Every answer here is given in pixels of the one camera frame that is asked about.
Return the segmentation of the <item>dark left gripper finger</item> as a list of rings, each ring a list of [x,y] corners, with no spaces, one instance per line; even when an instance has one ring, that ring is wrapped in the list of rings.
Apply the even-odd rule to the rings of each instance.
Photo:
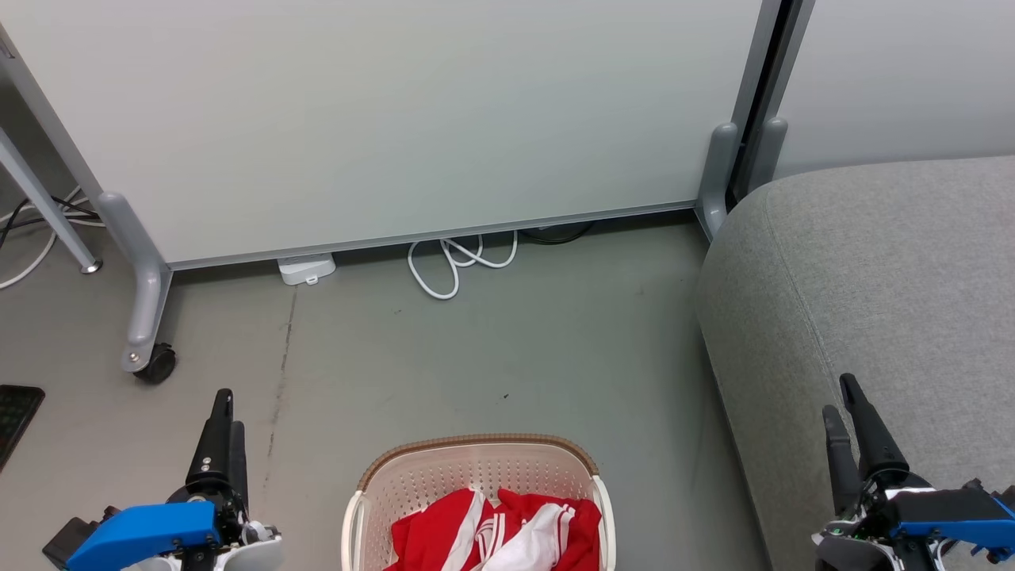
[[[242,420],[233,420],[229,433],[229,484],[233,496],[249,510],[249,477],[247,477],[246,434]]]
[[[232,469],[233,392],[221,388],[204,423],[186,477],[189,494],[233,495]]]

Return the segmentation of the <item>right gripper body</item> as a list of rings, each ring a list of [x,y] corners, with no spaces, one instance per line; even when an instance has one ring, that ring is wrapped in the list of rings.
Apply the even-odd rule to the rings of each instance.
[[[830,484],[835,518],[812,536],[815,570],[943,570],[940,534],[891,536],[889,500],[934,492],[924,478],[889,469],[862,480],[858,469],[833,469]]]

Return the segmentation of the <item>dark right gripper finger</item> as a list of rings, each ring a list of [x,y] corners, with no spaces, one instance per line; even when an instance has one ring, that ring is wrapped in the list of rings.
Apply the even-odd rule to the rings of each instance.
[[[833,510],[836,516],[851,517],[862,488],[858,466],[852,455],[851,437],[835,406],[824,406],[822,420]]]
[[[860,453],[860,476],[876,483],[904,483],[910,466],[880,413],[852,374],[841,374],[840,387]]]

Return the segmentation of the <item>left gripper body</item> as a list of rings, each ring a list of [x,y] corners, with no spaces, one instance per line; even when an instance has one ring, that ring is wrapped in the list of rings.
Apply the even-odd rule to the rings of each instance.
[[[219,541],[208,536],[203,545],[183,546],[175,541],[167,554],[173,570],[280,570],[284,563],[282,534],[251,520],[241,492],[231,485],[199,492],[178,489],[168,504],[208,502],[215,507]]]

